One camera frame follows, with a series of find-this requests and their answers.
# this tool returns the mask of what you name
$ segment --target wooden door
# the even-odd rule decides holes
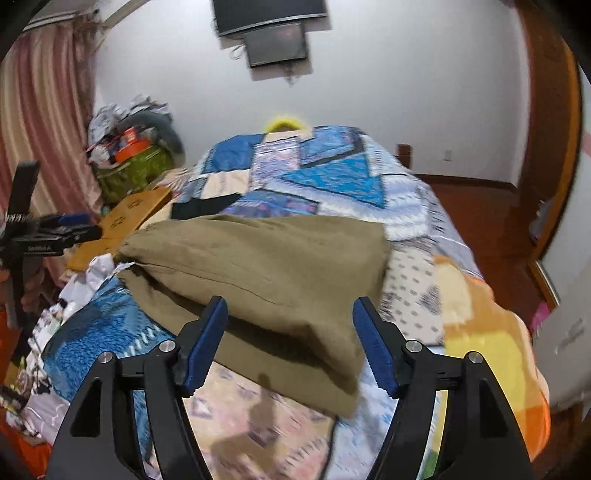
[[[530,0],[519,0],[517,6],[531,77],[530,131],[519,180],[521,209],[529,221],[540,201],[556,195],[564,167],[576,156],[580,85],[573,54],[545,13]]]

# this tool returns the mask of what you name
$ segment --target black cloth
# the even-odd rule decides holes
[[[170,218],[174,220],[189,220],[190,218],[215,215],[242,198],[239,193],[214,197],[211,199],[190,199],[185,203],[173,203]]]

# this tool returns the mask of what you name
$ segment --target pink item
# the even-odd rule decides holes
[[[531,319],[530,333],[532,336],[536,336],[542,327],[542,323],[550,316],[550,308],[548,304],[542,301],[538,305],[538,309],[534,313],[534,317]]]

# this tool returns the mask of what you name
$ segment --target bed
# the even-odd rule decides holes
[[[530,457],[544,447],[547,387],[525,326],[494,303],[470,249],[431,188],[364,132],[324,126],[238,135],[215,145],[194,167],[171,172],[160,185],[174,190],[174,200],[147,223],[218,212],[383,223],[391,253],[379,302],[382,318],[438,353],[481,351],[508,397]],[[121,329],[110,336],[112,343],[101,330],[107,328],[105,318]],[[97,354],[145,353],[166,338],[170,334],[134,306],[114,277],[48,344],[45,368],[55,391],[71,400]],[[185,406],[215,479],[363,480],[396,401],[378,388],[367,364],[358,391],[355,413],[337,418],[214,363],[204,387]],[[158,476],[140,393],[135,402],[147,471]],[[444,397],[438,395],[420,478],[433,472],[444,412]]]

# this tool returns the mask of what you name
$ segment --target cardboard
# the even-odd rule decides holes
[[[101,239],[81,244],[66,268],[85,272],[94,257],[105,253],[115,256],[123,239],[135,232],[171,199],[172,192],[169,188],[128,195],[100,222],[103,229]]]

